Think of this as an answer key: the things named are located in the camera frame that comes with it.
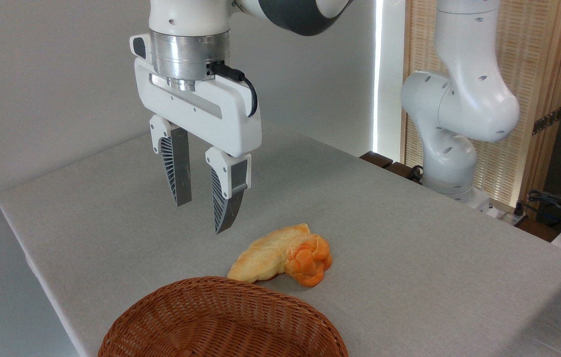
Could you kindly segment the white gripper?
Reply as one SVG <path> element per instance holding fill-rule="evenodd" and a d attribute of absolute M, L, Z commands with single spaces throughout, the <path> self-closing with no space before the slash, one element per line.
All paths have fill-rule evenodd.
<path fill-rule="evenodd" d="M 225 231 L 251 187 L 248 153 L 262 142 L 260 112 L 249 116 L 250 88 L 216 76 L 197 82 L 194 91 L 182 91 L 144 59 L 135 59 L 134 70 L 140 100 L 156 114 L 149 120 L 153 151 L 163 160 L 177 206 L 192 200 L 188 131 L 214 145 L 205 156 L 211 167 L 215 233 Z"/>

